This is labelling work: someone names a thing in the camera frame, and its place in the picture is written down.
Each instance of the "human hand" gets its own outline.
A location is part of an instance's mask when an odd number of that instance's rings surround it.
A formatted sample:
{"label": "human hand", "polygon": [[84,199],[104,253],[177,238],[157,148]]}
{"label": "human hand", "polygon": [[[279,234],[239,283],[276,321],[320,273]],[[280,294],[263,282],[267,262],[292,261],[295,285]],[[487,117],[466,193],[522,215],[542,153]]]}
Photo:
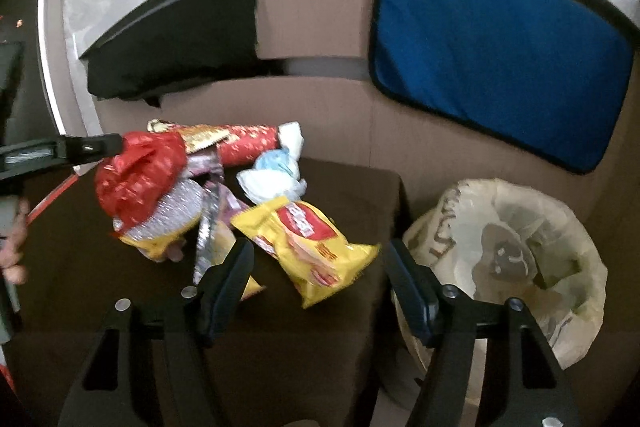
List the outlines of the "human hand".
{"label": "human hand", "polygon": [[0,250],[0,268],[7,282],[22,284],[27,280],[27,270],[19,265],[22,254],[18,251],[27,238],[27,215],[29,202],[21,199],[14,225]]}

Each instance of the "blue mat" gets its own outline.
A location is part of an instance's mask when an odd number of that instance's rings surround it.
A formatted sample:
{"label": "blue mat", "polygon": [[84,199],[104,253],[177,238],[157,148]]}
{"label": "blue mat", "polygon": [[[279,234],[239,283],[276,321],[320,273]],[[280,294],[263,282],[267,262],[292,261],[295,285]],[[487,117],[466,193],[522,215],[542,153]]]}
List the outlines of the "blue mat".
{"label": "blue mat", "polygon": [[376,0],[370,73],[386,95],[573,172],[602,159],[633,49],[573,0]]}

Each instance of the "red plastic bag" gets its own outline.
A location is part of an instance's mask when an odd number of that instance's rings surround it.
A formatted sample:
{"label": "red plastic bag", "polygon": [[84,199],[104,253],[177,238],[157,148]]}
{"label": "red plastic bag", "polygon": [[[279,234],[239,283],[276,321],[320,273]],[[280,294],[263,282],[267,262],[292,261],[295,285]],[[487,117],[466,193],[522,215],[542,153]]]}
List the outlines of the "red plastic bag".
{"label": "red plastic bag", "polygon": [[176,132],[124,135],[122,154],[103,160],[95,174],[100,206],[123,222],[118,233],[151,217],[158,200],[171,190],[186,165],[184,140]]}

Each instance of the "trash bag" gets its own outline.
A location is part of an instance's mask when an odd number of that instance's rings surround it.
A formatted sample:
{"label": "trash bag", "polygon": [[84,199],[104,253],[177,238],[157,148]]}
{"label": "trash bag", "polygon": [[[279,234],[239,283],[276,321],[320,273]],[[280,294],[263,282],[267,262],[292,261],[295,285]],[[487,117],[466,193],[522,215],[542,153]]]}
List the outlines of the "trash bag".
{"label": "trash bag", "polygon": [[[470,297],[502,304],[523,299],[564,369],[587,354],[604,317],[607,269],[591,237],[561,201],[502,180],[467,180],[402,238],[417,263]],[[409,351],[426,371],[431,349],[411,336]],[[478,405],[486,340],[476,341],[466,401]]]}
{"label": "trash bag", "polygon": [[122,154],[103,160],[95,173],[100,206],[122,222],[118,233],[151,217],[158,200],[171,190],[186,165],[184,140],[176,132],[124,135]]}

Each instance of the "beige plastic bag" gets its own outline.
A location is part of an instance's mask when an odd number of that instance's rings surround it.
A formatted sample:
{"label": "beige plastic bag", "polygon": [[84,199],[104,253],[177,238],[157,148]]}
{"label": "beige plastic bag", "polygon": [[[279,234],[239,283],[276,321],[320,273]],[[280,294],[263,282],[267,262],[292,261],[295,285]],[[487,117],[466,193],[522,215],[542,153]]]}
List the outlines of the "beige plastic bag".
{"label": "beige plastic bag", "polygon": [[[561,201],[502,180],[467,180],[403,237],[417,263],[474,299],[522,298],[564,369],[587,354],[602,325],[607,269],[589,234]],[[394,299],[409,351],[426,369],[431,349],[411,336]],[[476,341],[466,400],[477,405],[486,341]]]}

